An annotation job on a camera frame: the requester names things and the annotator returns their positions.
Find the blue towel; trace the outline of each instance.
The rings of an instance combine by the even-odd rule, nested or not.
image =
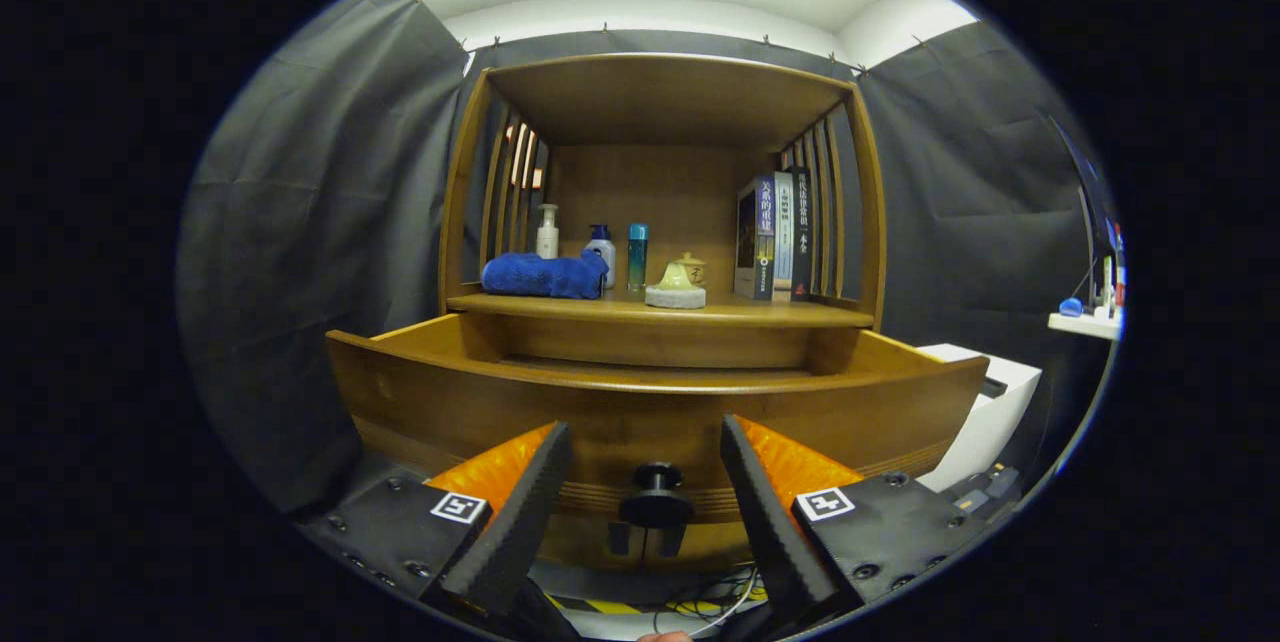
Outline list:
[[[538,254],[499,254],[480,272],[480,285],[490,295],[566,297],[599,299],[609,265],[594,249],[582,258],[544,260]]]

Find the book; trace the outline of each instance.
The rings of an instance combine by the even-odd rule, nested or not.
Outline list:
[[[774,244],[773,244],[773,295],[776,303],[791,301],[791,276],[794,274],[792,240],[795,235],[792,200],[794,176],[790,171],[773,173],[773,191],[777,197],[774,206]]]
[[[809,169],[791,168],[795,185],[792,231],[791,299],[808,301],[813,285],[813,203],[809,194]]]
[[[733,294],[772,299],[774,237],[773,173],[760,174],[737,194],[737,260]]]

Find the book spine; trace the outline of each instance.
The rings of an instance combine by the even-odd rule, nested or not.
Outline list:
[[[809,286],[813,283],[809,279],[809,267],[813,263],[813,230],[810,229],[813,226],[813,200],[809,196],[809,171],[805,168],[791,168],[790,174],[795,178],[791,299],[808,301]]]
[[[777,205],[774,183],[772,174],[759,176],[759,217],[755,221],[755,286],[753,299],[768,301],[773,297],[773,239],[774,239],[774,212]]]
[[[794,267],[794,235],[795,223],[792,223],[795,201],[791,185],[791,174],[786,171],[773,173],[773,187],[777,192],[777,212],[774,214],[774,244],[773,244],[773,286],[771,299],[791,299],[791,279]]]

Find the open drawer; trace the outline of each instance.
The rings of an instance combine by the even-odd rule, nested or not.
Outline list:
[[[561,514],[617,519],[636,466],[663,459],[685,473],[695,524],[739,523],[719,460],[723,413],[768,425],[861,474],[922,474],[959,434],[987,370],[987,358],[943,363],[859,327],[791,329],[794,350],[768,367],[584,363],[529,354],[538,343],[527,322],[461,313],[379,338],[329,333],[339,390],[365,442],[434,474],[562,419],[573,464]],[[612,324],[605,333],[618,343],[604,345],[608,354],[625,358],[628,345],[662,340],[659,324],[637,329]],[[631,352],[630,361],[644,363],[645,354]]]

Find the black curtain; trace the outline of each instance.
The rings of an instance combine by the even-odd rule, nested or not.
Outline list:
[[[187,192],[178,318],[228,451],[291,512],[360,455],[324,349],[435,313],[466,52],[419,0],[338,0],[253,75]]]
[[[1107,341],[1047,327],[1089,269],[1080,178],[1056,119],[1092,145],[1032,63],[984,22],[891,58],[859,86],[888,226],[883,333],[1043,370],[1001,455],[1038,478],[1098,386]]]

